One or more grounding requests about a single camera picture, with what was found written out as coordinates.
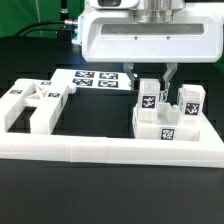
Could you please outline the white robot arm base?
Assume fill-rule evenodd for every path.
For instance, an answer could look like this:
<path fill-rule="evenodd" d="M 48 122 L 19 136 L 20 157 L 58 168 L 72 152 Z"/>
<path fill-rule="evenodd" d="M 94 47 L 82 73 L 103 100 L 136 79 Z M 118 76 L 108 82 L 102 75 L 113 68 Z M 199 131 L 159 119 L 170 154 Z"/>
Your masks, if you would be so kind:
<path fill-rule="evenodd" d="M 75 28 L 75 37 L 72 39 L 73 44 L 81 45 L 82 44 L 82 31 L 83 25 L 86 16 L 92 11 L 92 7 L 90 6 L 90 0 L 84 0 L 84 10 L 78 16 L 77 19 L 77 27 Z"/>

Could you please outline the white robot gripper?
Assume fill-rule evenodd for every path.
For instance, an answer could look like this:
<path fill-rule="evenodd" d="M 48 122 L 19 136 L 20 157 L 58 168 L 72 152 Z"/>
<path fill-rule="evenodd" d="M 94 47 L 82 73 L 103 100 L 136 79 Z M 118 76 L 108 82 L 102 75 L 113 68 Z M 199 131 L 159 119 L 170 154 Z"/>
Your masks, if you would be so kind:
<path fill-rule="evenodd" d="M 132 90 L 133 63 L 167 63 L 160 99 L 167 100 L 177 63 L 215 62 L 224 47 L 224 2 L 88 0 L 82 55 L 89 62 L 123 62 Z"/>

